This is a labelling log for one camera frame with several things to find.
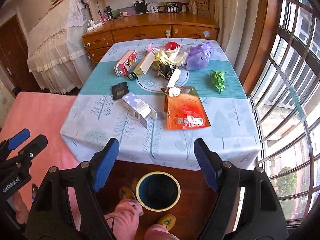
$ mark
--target pink pants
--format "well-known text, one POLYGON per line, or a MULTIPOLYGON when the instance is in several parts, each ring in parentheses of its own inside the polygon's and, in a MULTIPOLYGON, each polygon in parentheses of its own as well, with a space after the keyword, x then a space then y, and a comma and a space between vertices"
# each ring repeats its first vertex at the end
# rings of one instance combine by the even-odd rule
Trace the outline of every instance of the pink pants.
MULTIPOLYGON (((137 200, 123 199, 114 212, 105 215, 108 225, 112 228, 117 240, 134 240, 139 225, 139 213, 142 206, 137 200)), ((179 240, 168 230, 158 224, 148 228, 144 240, 179 240)))

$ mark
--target green crumpled paper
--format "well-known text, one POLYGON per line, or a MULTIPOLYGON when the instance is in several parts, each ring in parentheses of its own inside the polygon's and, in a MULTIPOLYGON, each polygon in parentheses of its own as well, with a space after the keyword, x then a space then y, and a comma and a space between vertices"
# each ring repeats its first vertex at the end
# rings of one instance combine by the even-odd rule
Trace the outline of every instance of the green crumpled paper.
POLYGON ((211 82, 217 87, 219 93, 226 89, 224 86, 225 73, 226 72, 219 70, 212 70, 210 73, 211 82))

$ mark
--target picture frame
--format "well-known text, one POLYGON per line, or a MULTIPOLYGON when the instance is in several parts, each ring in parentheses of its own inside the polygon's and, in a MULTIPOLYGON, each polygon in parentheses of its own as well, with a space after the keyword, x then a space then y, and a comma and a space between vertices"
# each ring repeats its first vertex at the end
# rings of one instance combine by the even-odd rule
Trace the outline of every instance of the picture frame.
POLYGON ((158 11, 161 12, 161 13, 166 13, 166 12, 168 12, 168 7, 160 5, 158 7, 158 11))
POLYGON ((135 1, 133 3, 134 3, 134 9, 136 11, 136 14, 147 13, 147 1, 146 0, 135 1))

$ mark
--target blue gripper pad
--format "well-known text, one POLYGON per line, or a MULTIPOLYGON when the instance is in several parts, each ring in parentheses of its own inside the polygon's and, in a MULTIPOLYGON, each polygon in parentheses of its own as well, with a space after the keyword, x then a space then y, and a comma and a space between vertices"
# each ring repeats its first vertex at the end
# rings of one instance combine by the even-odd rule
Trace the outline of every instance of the blue gripper pad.
POLYGON ((95 192, 98 192, 106 183, 118 153, 119 142, 117 139, 111 138, 104 149, 97 152, 90 160, 94 177, 92 188, 95 192))
POLYGON ((200 165, 203 176, 208 184, 208 187, 212 188, 215 192, 219 191, 219 184, 217 181, 217 172, 213 168, 208 154, 213 154, 209 151, 208 147, 205 145, 202 139, 197 139, 194 143, 194 152, 197 158, 197 161, 200 165))
POLYGON ((30 137, 30 131, 23 129, 17 135, 12 137, 8 143, 8 150, 15 150, 19 145, 25 142, 30 137))

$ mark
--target window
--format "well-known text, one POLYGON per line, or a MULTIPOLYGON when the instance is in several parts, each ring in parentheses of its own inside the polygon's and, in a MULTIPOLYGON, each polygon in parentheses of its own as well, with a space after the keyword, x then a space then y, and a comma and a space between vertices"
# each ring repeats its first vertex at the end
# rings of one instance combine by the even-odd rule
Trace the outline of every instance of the window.
POLYGON ((283 0, 279 30, 250 100, 262 166, 285 218, 300 223, 320 192, 320 19, 309 0, 283 0))

